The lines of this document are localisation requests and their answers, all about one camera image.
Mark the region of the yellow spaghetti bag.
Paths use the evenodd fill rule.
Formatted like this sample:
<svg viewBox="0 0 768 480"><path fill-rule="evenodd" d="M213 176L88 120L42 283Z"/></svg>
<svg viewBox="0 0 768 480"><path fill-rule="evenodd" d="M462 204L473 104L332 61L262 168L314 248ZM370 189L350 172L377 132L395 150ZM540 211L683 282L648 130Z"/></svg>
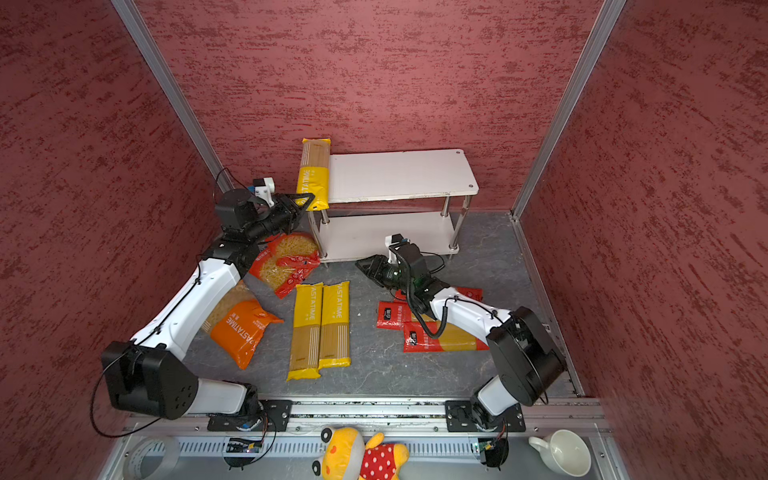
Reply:
<svg viewBox="0 0 768 480"><path fill-rule="evenodd" d="M296 193L313 194L310 211L329 208L330 139L304 139Z"/></svg>
<svg viewBox="0 0 768 480"><path fill-rule="evenodd" d="M317 379L323 303L322 283L298 285L287 380Z"/></svg>
<svg viewBox="0 0 768 480"><path fill-rule="evenodd" d="M349 281L325 286L319 347L319 368L348 367L350 355Z"/></svg>

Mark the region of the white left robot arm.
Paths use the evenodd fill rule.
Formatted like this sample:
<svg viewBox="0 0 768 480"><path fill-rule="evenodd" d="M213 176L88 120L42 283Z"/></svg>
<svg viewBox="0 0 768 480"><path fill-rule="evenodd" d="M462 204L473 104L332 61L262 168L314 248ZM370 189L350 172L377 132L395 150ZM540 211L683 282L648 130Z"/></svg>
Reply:
<svg viewBox="0 0 768 480"><path fill-rule="evenodd" d="M197 331L253 265L267 240L295 230L314 196L275 194L269 187L225 192L215 206L221 234L202 253L173 299L128 341L102 353L111 405L166 420L207 415L235 429L263 426L254 387L196 376L183 363Z"/></svg>

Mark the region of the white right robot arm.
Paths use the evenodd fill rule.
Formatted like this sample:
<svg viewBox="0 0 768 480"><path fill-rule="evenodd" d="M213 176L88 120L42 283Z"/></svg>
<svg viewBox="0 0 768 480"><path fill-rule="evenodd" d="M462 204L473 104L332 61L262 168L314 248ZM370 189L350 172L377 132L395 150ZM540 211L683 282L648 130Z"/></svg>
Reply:
<svg viewBox="0 0 768 480"><path fill-rule="evenodd" d="M495 308L459 293L436 276L416 244L399 234L391 237L388 250L355 266L375 284L403 292L426 336L438 340L455 326L489 348L496 375L470 397L468 414L476 427L495 431L517 408L549 401L547 390L567 363L532 310Z"/></svg>

